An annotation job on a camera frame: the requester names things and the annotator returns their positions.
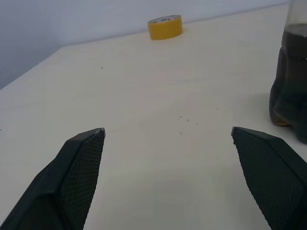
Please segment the small clear plastic bottle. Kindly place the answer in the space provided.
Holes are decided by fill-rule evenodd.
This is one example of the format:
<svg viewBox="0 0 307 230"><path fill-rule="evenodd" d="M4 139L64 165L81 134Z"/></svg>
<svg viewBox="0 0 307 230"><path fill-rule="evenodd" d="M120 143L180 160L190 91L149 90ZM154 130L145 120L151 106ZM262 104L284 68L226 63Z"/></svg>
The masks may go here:
<svg viewBox="0 0 307 230"><path fill-rule="evenodd" d="M307 0L290 0L269 115L273 124L292 127L307 144Z"/></svg>

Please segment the yellow tape roll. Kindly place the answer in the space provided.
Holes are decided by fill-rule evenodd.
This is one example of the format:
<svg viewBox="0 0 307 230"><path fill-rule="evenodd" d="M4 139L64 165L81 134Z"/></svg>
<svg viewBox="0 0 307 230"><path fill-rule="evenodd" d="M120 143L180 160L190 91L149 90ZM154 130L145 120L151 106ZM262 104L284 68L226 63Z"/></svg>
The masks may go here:
<svg viewBox="0 0 307 230"><path fill-rule="evenodd" d="M150 20L147 23L152 40L166 40L183 33L181 15L169 15Z"/></svg>

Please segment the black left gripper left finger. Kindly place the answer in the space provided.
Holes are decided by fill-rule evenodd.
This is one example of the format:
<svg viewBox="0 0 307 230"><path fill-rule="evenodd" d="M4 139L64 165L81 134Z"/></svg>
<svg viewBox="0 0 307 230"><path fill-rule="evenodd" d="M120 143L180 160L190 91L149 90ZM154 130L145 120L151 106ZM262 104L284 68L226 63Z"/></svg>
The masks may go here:
<svg viewBox="0 0 307 230"><path fill-rule="evenodd" d="M68 139L36 175L0 230L83 230L97 186L105 129Z"/></svg>

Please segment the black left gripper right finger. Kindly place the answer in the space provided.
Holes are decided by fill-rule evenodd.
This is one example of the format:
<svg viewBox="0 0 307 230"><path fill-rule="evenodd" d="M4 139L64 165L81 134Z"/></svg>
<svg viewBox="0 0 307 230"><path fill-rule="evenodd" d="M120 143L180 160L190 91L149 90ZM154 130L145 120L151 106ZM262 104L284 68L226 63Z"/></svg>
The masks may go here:
<svg viewBox="0 0 307 230"><path fill-rule="evenodd" d="M283 139L232 129L246 184L271 230L307 230L307 162Z"/></svg>

